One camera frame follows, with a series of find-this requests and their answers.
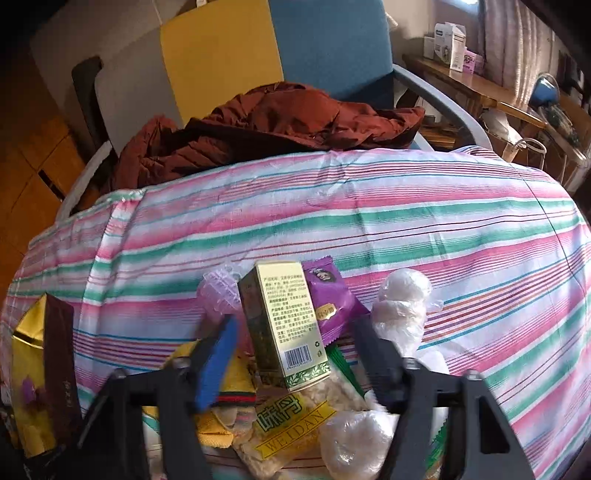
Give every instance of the wooden desk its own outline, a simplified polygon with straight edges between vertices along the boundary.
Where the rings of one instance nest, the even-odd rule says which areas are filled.
[[[513,92],[478,75],[450,70],[445,65],[423,57],[403,55],[407,69],[424,79],[431,75],[468,98],[467,111],[479,118],[483,108],[496,108],[539,129],[546,128],[546,121],[527,105],[514,102]]]

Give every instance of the purple wrapper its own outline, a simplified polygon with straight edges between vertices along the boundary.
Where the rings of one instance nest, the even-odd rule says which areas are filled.
[[[351,293],[332,257],[302,262],[324,346],[346,331],[350,318],[369,310]]]

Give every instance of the chair backrest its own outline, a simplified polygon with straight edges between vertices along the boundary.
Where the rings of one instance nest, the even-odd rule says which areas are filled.
[[[125,47],[95,90],[120,153],[154,115],[183,126],[281,80],[391,108],[391,71],[382,0],[217,0]]]

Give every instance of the striped tablecloth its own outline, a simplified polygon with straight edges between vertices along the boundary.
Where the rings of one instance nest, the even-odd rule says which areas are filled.
[[[222,261],[330,254],[367,306],[412,267],[445,302],[421,349],[483,372],[536,477],[556,478],[591,429],[591,234],[546,174],[471,152],[296,154],[112,193],[31,242],[2,310],[2,377],[11,329],[45,291],[74,305],[86,407],[115,367],[156,369],[194,339],[197,285]],[[243,477],[231,450],[209,458]],[[328,477],[317,453],[290,468]]]

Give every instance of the brown jacket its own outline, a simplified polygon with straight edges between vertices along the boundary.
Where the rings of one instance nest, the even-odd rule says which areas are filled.
[[[184,129],[158,116],[125,146],[109,190],[155,185],[221,165],[317,150],[407,148],[422,108],[375,111],[279,82],[236,95]]]

